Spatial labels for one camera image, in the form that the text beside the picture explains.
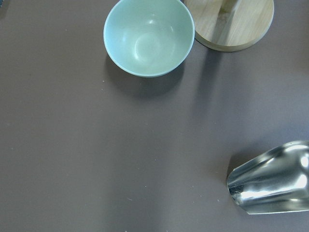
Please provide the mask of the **wooden glass stand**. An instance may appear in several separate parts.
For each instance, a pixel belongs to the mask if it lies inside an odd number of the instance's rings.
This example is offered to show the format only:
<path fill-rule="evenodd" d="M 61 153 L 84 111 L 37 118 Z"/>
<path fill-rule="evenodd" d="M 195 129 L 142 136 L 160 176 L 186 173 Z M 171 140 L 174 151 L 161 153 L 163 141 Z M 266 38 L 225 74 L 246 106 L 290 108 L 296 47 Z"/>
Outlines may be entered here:
<path fill-rule="evenodd" d="M 274 16 L 273 0 L 185 0 L 195 39 L 217 51 L 235 52 L 261 40 Z"/>

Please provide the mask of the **metal ice scoop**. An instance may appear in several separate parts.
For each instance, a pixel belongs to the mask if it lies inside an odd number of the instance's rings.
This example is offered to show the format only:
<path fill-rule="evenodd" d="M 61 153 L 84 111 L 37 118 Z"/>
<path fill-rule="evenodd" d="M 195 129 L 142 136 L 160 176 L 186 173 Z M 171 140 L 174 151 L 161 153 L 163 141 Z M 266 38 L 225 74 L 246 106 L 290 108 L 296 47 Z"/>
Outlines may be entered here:
<path fill-rule="evenodd" d="M 226 184 L 249 215 L 308 211 L 308 141 L 288 142 L 249 160 L 233 169 Z"/>

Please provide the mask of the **green bowl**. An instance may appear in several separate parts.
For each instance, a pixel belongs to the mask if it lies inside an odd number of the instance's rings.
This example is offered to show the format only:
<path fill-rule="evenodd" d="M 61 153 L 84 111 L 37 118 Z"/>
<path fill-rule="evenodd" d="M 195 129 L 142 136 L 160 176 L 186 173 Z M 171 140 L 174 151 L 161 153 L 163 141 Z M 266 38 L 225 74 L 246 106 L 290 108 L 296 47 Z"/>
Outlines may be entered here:
<path fill-rule="evenodd" d="M 121 0 L 103 28 L 110 59 L 123 71 L 145 78 L 176 69 L 194 38 L 193 18 L 180 0 Z"/>

